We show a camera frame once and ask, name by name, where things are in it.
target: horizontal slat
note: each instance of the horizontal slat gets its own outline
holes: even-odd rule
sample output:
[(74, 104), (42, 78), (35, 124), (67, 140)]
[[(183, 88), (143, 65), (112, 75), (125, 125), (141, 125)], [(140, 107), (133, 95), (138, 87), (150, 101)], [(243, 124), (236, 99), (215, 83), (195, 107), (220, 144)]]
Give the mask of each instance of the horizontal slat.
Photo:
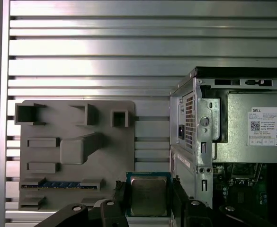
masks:
[(135, 158), (169, 158), (169, 150), (136, 150)]
[(6, 177), (19, 177), (19, 161), (6, 162)]
[(16, 211), (16, 210), (7, 210), (6, 211), (6, 218), (7, 219), (15, 219), (15, 220), (34, 220), (35, 222), (42, 221), (45, 218), (48, 218), (55, 211), (39, 211), (39, 212), (32, 212), (32, 211)]
[(6, 202), (6, 210), (17, 210), (18, 202)]
[(8, 86), (14, 87), (143, 87), (143, 88), (171, 88), (177, 85), (182, 77), (158, 79), (10, 79)]
[(170, 137), (170, 122), (135, 122), (136, 137)]
[(38, 223), (6, 223), (5, 227), (34, 227)]
[(20, 149), (7, 149), (7, 157), (19, 157)]
[(19, 148), (19, 147), (20, 147), (20, 140), (7, 141), (7, 148)]
[(205, 19), (81, 19), (81, 20), (12, 20), (11, 28), (273, 28), (277, 29), (277, 19), (259, 20), (245, 18)]
[(169, 88), (90, 88), (90, 89), (42, 89), (42, 88), (9, 88), (9, 96), (167, 96)]
[(11, 76), (185, 76), (184, 60), (10, 60)]
[[(40, 97), (32, 97), (31, 100), (40, 100), (45, 98)], [(26, 99), (17, 99), (17, 100), (9, 100), (8, 101), (8, 116), (14, 116), (15, 114), (15, 103), (22, 103)], [(137, 117), (168, 117), (170, 116), (170, 101), (169, 98), (153, 98), (151, 100), (148, 100), (145, 98), (144, 100), (137, 100), (137, 99), (128, 99), (135, 103), (135, 115)], [(16, 142), (10, 142), (7, 144), (8, 147), (15, 147)]]
[(277, 67), (277, 59), (10, 60), (11, 76), (185, 76), (195, 66)]
[(11, 29), (11, 36), (108, 36), (108, 37), (277, 37), (277, 30), (269, 29), (192, 29), (192, 28), (165, 28), (165, 29)]
[(19, 182), (7, 181), (6, 182), (6, 198), (19, 197)]
[(11, 40), (10, 55), (70, 56), (217, 56), (277, 57), (277, 40), (245, 39), (125, 39)]
[(135, 171), (138, 172), (169, 172), (169, 162), (136, 162)]
[(135, 142), (135, 149), (148, 150), (148, 149), (169, 149), (169, 142)]
[[(7, 135), (20, 136), (20, 125), (13, 120), (7, 121)], [(169, 137), (170, 122), (135, 122), (136, 137)]]
[(11, 16), (277, 17), (277, 2), (12, 1), (10, 13)]

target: power supply label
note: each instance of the power supply label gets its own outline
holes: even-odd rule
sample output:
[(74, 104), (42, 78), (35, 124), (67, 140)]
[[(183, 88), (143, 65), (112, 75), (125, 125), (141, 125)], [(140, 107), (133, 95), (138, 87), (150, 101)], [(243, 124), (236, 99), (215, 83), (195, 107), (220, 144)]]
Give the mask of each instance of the power supply label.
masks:
[(277, 107), (254, 107), (248, 112), (249, 146), (277, 146)]

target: ventilation grille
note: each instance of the ventilation grille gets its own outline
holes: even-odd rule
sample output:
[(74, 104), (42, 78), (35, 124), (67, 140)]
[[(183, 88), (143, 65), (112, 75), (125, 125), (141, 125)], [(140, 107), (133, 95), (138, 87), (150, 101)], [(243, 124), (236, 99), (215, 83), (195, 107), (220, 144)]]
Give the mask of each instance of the ventilation grille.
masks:
[(194, 96), (186, 99), (186, 146), (193, 148), (193, 135), (195, 134)]

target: qr code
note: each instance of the qr code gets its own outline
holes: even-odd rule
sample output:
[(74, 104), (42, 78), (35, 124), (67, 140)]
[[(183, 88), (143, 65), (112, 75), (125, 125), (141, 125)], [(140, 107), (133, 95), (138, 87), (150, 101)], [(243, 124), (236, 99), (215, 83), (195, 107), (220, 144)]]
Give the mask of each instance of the qr code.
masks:
[(251, 131), (260, 131), (260, 122), (251, 122)]

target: aluminum slatted wall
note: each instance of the aluminum slatted wall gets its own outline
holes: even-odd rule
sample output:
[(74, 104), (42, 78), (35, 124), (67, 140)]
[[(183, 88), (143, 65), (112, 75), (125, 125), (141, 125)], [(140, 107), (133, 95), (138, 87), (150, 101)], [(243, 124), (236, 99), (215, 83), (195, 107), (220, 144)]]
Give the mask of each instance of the aluminum slatted wall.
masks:
[(277, 67), (277, 2), (14, 0), (9, 10), (6, 227), (52, 213), (17, 211), (15, 103), (132, 100), (136, 170), (168, 171), (171, 87), (195, 66)]

